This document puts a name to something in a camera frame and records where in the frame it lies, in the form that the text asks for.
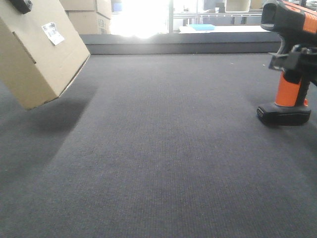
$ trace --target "stacked cardboard box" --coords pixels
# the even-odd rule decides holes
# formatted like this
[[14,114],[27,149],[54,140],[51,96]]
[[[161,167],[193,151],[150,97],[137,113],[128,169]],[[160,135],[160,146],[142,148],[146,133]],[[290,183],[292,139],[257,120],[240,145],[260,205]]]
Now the stacked cardboard box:
[[90,54],[58,0],[28,3],[0,1],[0,80],[32,109],[58,98]]
[[111,0],[60,0],[80,35],[110,34]]

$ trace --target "dark gray carpet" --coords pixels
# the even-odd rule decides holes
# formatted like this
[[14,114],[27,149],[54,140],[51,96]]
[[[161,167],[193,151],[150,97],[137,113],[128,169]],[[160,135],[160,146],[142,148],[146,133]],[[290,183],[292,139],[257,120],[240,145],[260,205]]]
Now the dark gray carpet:
[[28,112],[1,84],[0,237],[315,238],[317,89],[309,123],[264,126],[269,60],[92,56]]

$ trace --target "desk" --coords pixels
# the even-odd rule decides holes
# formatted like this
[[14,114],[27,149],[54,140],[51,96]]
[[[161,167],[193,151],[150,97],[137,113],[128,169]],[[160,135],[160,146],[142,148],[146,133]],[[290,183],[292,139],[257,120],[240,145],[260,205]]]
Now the desk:
[[190,26],[179,27],[180,34],[184,33],[213,33],[213,32],[266,32],[261,26],[216,26],[212,31],[196,31]]

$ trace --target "orange grip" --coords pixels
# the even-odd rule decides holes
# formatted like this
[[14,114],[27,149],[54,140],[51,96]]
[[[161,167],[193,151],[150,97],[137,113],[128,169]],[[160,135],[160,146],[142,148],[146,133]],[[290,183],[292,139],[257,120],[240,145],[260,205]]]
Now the orange grip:
[[301,82],[299,84],[290,83],[285,80],[284,73],[281,73],[275,103],[284,107],[295,106],[300,87]]

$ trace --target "orange power drill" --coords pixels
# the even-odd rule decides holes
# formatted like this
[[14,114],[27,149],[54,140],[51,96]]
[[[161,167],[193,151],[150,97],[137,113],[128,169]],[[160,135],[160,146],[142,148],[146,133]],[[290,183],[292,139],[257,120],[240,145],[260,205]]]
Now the orange power drill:
[[258,117],[265,124],[302,125],[311,114],[306,100],[309,84],[317,85],[317,12],[269,0],[263,7],[261,27],[282,39],[269,66],[282,73],[275,102],[260,105]]

